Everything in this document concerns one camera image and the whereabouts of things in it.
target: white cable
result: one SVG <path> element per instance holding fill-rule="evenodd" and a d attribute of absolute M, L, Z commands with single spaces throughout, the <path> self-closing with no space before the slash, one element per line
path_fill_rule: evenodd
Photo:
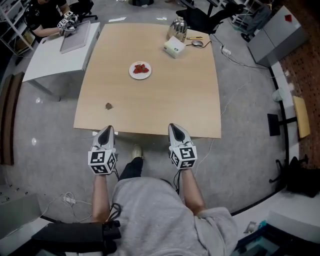
<path fill-rule="evenodd" d="M 239 87 L 238 89 L 236 89 L 235 93 L 231 96 L 229 102 L 225 105 L 224 110 L 223 110 L 223 112 L 221 113 L 220 117 L 222 117 L 222 115 L 226 112 L 227 106 L 232 102 L 233 97 L 238 93 L 238 91 L 241 90 L 243 87 L 247 86 L 250 82 L 251 82 L 251 75 L 250 75 L 250 73 L 249 73 L 249 81 L 246 82 L 246 83 L 245 83 L 244 85 L 242 85 L 241 87 Z M 211 141 L 208 154 L 206 154 L 206 156 L 205 156 L 205 157 L 198 163 L 198 165 L 196 166 L 194 177 L 196 177 L 196 175 L 197 175 L 199 165 L 207 158 L 207 156 L 209 156 L 209 154 L 210 154 L 210 152 L 211 152 L 211 147 L 212 147 L 212 144 L 214 143 L 214 141 L 215 141 L 215 138 L 212 139 L 212 141 Z"/>
<path fill-rule="evenodd" d="M 238 66 L 243 66 L 244 68 L 250 68 L 250 69 L 254 70 L 255 72 L 259 72 L 260 74 L 266 76 L 267 78 L 272 79 L 272 78 L 279 78 L 279 77 L 285 76 L 285 74 L 281 74 L 281 75 L 277 75 L 277 76 L 269 76 L 269 75 L 267 75 L 267 74 L 262 73 L 262 72 L 259 71 L 259 70 L 256 70 L 256 69 L 260 69 L 260 67 L 258 67 L 258 66 L 257 66 L 257 67 L 248 66 L 248 65 L 246 65 L 246 64 L 238 61 L 232 54 L 230 54 L 230 56 L 232 56 L 232 57 L 234 58 L 234 61 L 233 61 L 232 59 L 229 58 L 228 55 L 224 54 L 223 51 L 222 51 L 221 53 L 222 53 L 222 55 L 225 56 L 225 57 L 228 59 L 228 61 L 230 61 L 232 64 L 238 65 Z"/>
<path fill-rule="evenodd" d="M 76 200 L 75 199 L 75 195 L 71 192 L 66 192 L 66 193 L 61 193 L 58 197 L 56 197 L 55 199 L 53 199 L 49 204 L 48 206 L 46 207 L 45 211 L 40 215 L 43 216 L 47 210 L 49 209 L 49 206 L 55 201 L 57 200 L 59 197 L 61 197 L 63 195 L 63 198 L 61 199 L 61 201 L 66 205 L 66 206 L 69 206 L 72 210 L 72 214 L 73 216 L 75 217 L 75 219 L 78 221 L 78 222 L 83 222 L 87 219 L 89 219 L 92 214 L 90 214 L 88 217 L 84 218 L 84 219 L 81 219 L 79 220 L 77 217 L 76 217 L 76 214 L 74 212 L 74 209 L 73 209 L 73 206 L 76 204 L 76 202 L 81 202 L 81 203 L 85 203 L 85 204 L 88 204 L 88 205 L 92 205 L 92 203 L 89 203 L 89 202 L 85 202 L 85 201 L 82 201 L 82 200 Z"/>
<path fill-rule="evenodd" d="M 26 59 L 32 59 L 32 57 L 26 57 L 26 56 L 22 56 L 22 55 L 17 55 L 17 57 L 22 57 L 22 58 L 26 58 Z"/>

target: sneaker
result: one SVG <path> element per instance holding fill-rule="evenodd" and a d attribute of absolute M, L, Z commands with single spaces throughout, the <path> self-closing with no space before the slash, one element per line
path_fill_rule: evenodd
<path fill-rule="evenodd" d="M 135 144 L 132 150 L 132 160 L 135 158 L 144 158 L 142 155 L 142 148 L 138 144 Z"/>

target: black shirt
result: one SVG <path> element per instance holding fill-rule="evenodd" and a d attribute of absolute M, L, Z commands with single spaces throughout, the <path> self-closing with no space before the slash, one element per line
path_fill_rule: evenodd
<path fill-rule="evenodd" d="M 40 25 L 44 29 L 56 28 L 63 19 L 57 6 L 61 7 L 66 3 L 66 0 L 50 0 L 47 3 L 39 4 L 37 0 L 31 0 L 30 4 L 33 4 L 33 9 L 38 11 L 31 11 L 25 17 L 25 22 L 31 30 L 36 30 Z"/>

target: gray carpet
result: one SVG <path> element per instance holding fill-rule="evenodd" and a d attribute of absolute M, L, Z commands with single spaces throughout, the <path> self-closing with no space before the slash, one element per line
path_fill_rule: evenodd
<path fill-rule="evenodd" d="M 196 3 L 202 10 L 208 9 L 205 0 Z M 126 17 L 120 22 L 169 25 L 179 9 L 176 4 L 164 1 L 141 8 L 127 1 L 96 0 L 92 12 L 99 16 L 102 24 L 109 19 Z M 220 25 L 216 36 L 238 61 L 255 66 L 240 32 L 227 20 Z M 268 180 L 278 175 L 275 160 L 284 159 L 284 142 L 282 137 L 269 136 L 267 113 L 278 113 L 280 106 L 271 98 L 275 87 L 267 77 L 270 76 L 268 70 L 232 64 L 221 54 L 218 42 L 212 42 L 212 49 L 221 112 L 225 109 L 221 117 L 222 138 L 212 143 L 210 154 L 198 167 L 196 180 L 208 208 L 224 206 L 235 211 L 274 191 Z M 14 72 L 26 70 L 29 61 L 29 58 L 23 59 Z M 12 65 L 10 67 L 7 72 L 13 70 Z M 15 164 L 4 167 L 4 171 L 8 183 L 38 194 L 42 211 L 65 192 L 74 193 L 77 200 L 91 202 L 94 175 L 87 166 L 87 151 L 93 136 L 90 130 L 73 128 L 83 75 L 72 76 L 73 79 L 59 75 L 39 80 L 61 94 L 61 102 L 51 101 L 29 84 L 22 85 L 18 100 L 14 126 Z M 207 155 L 212 139 L 194 138 L 193 142 L 199 163 Z M 176 169 L 168 158 L 167 136 L 120 133 L 115 145 L 119 153 L 119 173 L 131 160 L 134 144 L 144 149 L 143 176 L 173 181 Z M 110 195 L 116 183 L 115 175 L 107 177 Z M 73 209 L 78 219 L 91 213 L 91 206 L 84 203 L 77 203 Z M 63 222 L 76 221 L 71 209 L 60 199 L 50 205 L 45 215 Z"/>

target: silver kettle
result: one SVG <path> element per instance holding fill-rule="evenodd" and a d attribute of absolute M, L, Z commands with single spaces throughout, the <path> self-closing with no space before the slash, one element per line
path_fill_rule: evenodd
<path fill-rule="evenodd" d="M 182 17 L 176 18 L 169 27 L 166 39 L 169 40 L 175 36 L 181 42 L 184 42 L 187 37 L 187 22 Z"/>

